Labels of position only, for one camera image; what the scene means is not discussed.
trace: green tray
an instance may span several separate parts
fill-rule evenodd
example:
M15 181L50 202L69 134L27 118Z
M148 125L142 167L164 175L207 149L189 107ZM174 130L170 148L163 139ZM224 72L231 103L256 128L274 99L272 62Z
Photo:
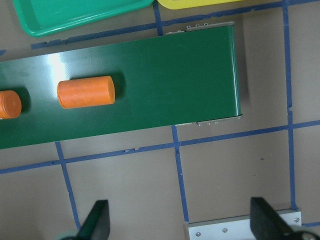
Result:
M13 0L20 24L42 37L149 6L153 0Z
M114 104L60 106L59 81L106 75ZM236 117L234 27L0 62L4 90L19 94L22 113L0 120L0 149Z

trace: yellow plastic bin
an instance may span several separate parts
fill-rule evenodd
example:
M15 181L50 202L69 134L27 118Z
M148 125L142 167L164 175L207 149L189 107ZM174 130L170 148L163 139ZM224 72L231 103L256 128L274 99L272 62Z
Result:
M231 3L243 0L158 0L167 9L187 9L213 4Z

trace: orange object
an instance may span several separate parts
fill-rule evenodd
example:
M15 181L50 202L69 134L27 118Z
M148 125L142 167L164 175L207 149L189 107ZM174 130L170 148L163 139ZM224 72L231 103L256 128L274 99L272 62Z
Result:
M15 119L21 109L21 100L15 91L0 91L0 119Z
M114 82L110 76L61 81L57 94L64 109L114 104L116 98Z

